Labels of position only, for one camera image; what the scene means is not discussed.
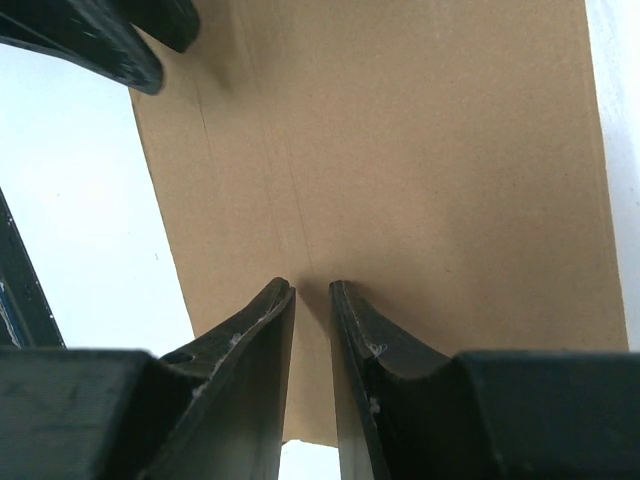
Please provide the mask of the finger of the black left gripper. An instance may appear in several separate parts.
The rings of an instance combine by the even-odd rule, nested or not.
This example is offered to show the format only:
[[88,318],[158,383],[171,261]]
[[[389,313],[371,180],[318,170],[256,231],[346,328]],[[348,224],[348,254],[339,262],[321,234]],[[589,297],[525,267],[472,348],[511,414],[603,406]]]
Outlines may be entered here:
[[159,59],[113,1],[1,3],[1,42],[60,58],[142,93],[163,84]]
[[129,0],[128,20],[170,49],[184,53],[200,31],[200,17],[190,0]]

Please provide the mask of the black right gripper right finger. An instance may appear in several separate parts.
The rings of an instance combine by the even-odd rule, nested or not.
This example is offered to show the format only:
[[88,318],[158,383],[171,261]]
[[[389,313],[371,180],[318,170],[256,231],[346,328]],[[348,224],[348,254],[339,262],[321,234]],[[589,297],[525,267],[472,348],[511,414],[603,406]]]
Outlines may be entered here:
[[345,479],[635,479],[639,357],[465,351],[447,357],[349,281],[330,285]]

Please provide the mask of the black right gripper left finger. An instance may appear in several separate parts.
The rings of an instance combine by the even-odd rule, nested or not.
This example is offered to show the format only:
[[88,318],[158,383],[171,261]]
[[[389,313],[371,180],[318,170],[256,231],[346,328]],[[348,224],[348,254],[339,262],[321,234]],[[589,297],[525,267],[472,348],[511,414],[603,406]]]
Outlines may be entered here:
[[156,358],[141,350],[5,347],[5,479],[274,479],[296,292],[249,304]]

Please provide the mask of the brown cardboard box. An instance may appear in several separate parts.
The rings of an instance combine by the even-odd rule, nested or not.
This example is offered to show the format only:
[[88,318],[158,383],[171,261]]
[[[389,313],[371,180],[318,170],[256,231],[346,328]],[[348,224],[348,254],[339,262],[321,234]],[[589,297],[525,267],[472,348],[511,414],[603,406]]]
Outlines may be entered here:
[[581,1],[200,1],[133,109],[196,334],[297,291],[284,436],[336,444],[328,288],[452,355],[625,351]]

